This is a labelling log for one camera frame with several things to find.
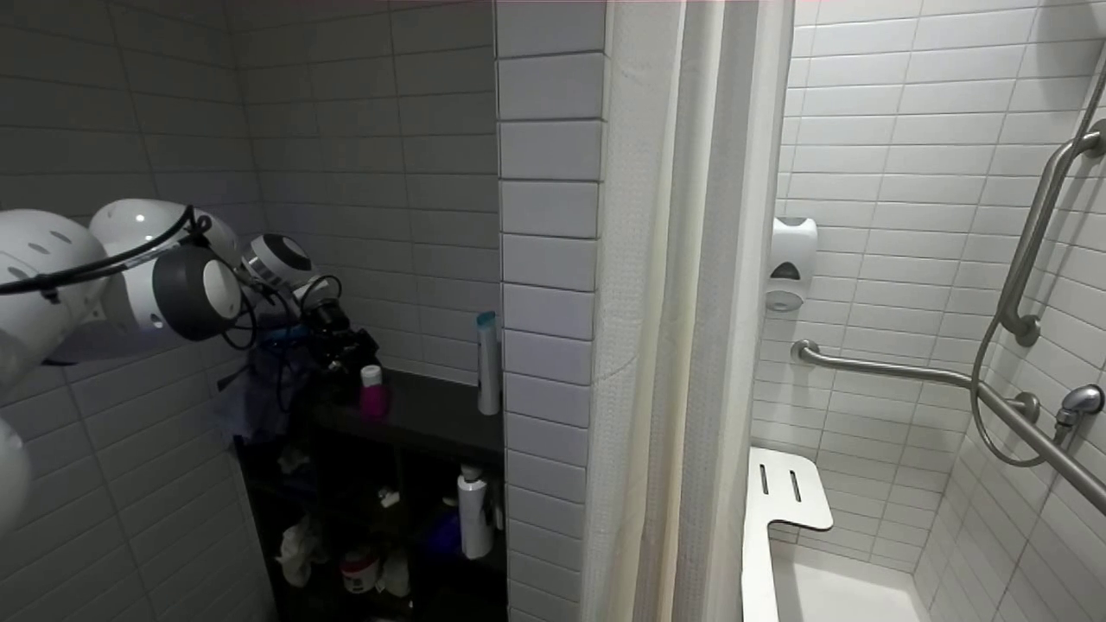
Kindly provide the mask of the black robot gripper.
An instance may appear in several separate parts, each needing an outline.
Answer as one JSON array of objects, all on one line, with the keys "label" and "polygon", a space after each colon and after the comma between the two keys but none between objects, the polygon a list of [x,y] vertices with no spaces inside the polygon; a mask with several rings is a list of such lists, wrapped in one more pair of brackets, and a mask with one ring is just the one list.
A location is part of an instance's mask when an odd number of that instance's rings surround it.
[{"label": "black robot gripper", "polygon": [[358,328],[351,315],[330,300],[303,312],[308,353],[316,357],[323,380],[339,399],[361,393],[361,369],[382,362],[382,346],[367,328]]}]

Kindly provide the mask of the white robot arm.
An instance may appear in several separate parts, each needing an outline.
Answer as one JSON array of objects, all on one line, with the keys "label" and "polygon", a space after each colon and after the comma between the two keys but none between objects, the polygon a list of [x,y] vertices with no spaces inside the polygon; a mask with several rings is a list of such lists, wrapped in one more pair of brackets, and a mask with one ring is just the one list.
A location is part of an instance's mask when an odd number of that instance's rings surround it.
[{"label": "white robot arm", "polygon": [[299,391],[324,374],[361,380],[382,346],[344,308],[346,282],[289,235],[249,242],[217,213],[164,202],[109,202],[90,222],[47,209],[0,213],[0,387],[32,369],[223,340],[246,362],[231,441],[292,427]]}]

